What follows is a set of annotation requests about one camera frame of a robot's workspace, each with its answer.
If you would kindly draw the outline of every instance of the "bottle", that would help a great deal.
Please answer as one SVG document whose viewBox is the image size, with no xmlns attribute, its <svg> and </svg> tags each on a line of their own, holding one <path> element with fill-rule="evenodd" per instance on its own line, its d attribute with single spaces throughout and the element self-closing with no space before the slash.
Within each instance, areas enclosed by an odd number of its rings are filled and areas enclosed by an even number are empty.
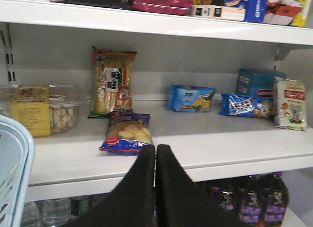
<svg viewBox="0 0 313 227">
<path fill-rule="evenodd" d="M 258 227 L 260 222 L 264 197 L 257 179 L 253 176 L 238 177 L 234 179 L 240 204 L 237 216 L 252 227 Z"/>
<path fill-rule="evenodd" d="M 281 226 L 289 202 L 289 192 L 285 183 L 275 174 L 261 176 L 259 183 L 265 197 L 262 226 Z"/>
<path fill-rule="evenodd" d="M 45 200 L 43 221 L 47 227 L 60 227 L 70 221 L 71 203 L 69 198 Z"/>
<path fill-rule="evenodd" d="M 34 201 L 25 203 L 21 227 L 41 227 L 40 213 Z"/>
<path fill-rule="evenodd" d="M 71 197 L 70 200 L 72 219 L 84 214 L 92 207 L 92 195 Z"/>
</svg>

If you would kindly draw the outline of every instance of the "shelf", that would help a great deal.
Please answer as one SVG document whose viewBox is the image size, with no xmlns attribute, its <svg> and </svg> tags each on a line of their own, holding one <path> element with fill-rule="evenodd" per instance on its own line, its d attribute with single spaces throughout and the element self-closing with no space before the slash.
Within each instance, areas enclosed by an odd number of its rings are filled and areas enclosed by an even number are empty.
<svg viewBox="0 0 313 227">
<path fill-rule="evenodd" d="M 0 22 L 313 45 L 313 29 L 27 0 L 0 0 Z"/>
<path fill-rule="evenodd" d="M 307 227 L 289 208 L 287 208 L 282 227 Z"/>
<path fill-rule="evenodd" d="M 134 110 L 151 114 L 155 145 L 169 144 L 194 181 L 236 177 L 313 166 L 313 129 L 278 129 L 271 120 L 209 113 L 167 111 L 163 101 L 135 101 Z M 36 155 L 28 200 L 110 192 L 136 156 L 98 150 L 108 119 L 87 119 L 81 109 L 77 127 L 35 139 Z"/>
</svg>

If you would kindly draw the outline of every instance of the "plastic basket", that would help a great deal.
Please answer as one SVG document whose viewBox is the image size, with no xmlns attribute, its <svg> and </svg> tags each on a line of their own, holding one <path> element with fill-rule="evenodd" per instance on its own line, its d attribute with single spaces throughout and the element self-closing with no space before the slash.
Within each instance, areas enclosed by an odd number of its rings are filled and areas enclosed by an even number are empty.
<svg viewBox="0 0 313 227">
<path fill-rule="evenodd" d="M 0 115 L 0 227 L 19 227 L 35 155 L 31 133 Z"/>
</svg>

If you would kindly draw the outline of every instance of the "label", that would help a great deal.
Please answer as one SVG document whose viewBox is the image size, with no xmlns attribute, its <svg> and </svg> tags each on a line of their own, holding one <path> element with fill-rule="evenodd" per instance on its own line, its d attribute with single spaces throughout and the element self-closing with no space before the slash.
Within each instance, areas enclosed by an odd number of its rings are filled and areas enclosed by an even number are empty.
<svg viewBox="0 0 313 227">
<path fill-rule="evenodd" d="M 117 92 L 118 91 L 118 79 L 120 76 L 120 71 L 118 68 L 105 68 L 102 76 L 101 82 L 105 82 L 106 91 Z"/>
<path fill-rule="evenodd" d="M 305 100 L 305 93 L 302 91 L 285 90 L 285 97 L 304 101 Z"/>
<path fill-rule="evenodd" d="M 19 86 L 12 99 L 12 116 L 35 136 L 50 136 L 49 85 Z"/>
<path fill-rule="evenodd" d="M 257 96 L 260 97 L 273 97 L 274 92 L 271 89 L 259 89 Z"/>
<path fill-rule="evenodd" d="M 248 92 L 248 89 L 244 86 L 241 86 L 241 85 L 238 85 L 238 90 L 245 93 L 245 94 L 247 94 L 247 92 Z"/>
<path fill-rule="evenodd" d="M 215 8 L 215 9 L 214 9 L 214 15 L 213 15 L 213 16 L 220 18 L 221 15 L 222 15 L 222 9 L 221 9 L 221 8 Z"/>
</svg>

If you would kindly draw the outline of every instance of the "snack package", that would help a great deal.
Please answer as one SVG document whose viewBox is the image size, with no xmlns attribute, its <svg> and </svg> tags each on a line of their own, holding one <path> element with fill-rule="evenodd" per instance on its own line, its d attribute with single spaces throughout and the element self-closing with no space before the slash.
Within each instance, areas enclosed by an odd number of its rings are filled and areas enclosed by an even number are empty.
<svg viewBox="0 0 313 227">
<path fill-rule="evenodd" d="M 168 110 L 176 112 L 209 112 L 215 88 L 171 85 Z"/>
<path fill-rule="evenodd" d="M 112 112 L 107 139 L 99 148 L 121 155 L 138 155 L 143 145 L 152 144 L 149 114 Z"/>
<path fill-rule="evenodd" d="M 93 108 L 89 117 L 109 116 L 112 111 L 131 111 L 131 74 L 135 52 L 93 52 Z"/>
<path fill-rule="evenodd" d="M 244 96 L 222 93 L 221 115 L 232 115 L 252 118 L 271 118 L 275 116 L 272 98 Z"/>
<path fill-rule="evenodd" d="M 193 3 L 193 0 L 128 0 L 133 10 L 174 15 L 185 15 Z"/>
<path fill-rule="evenodd" d="M 300 80 L 275 77 L 274 103 L 277 109 L 275 124 L 278 128 L 305 131 L 307 111 L 304 85 Z"/>
</svg>

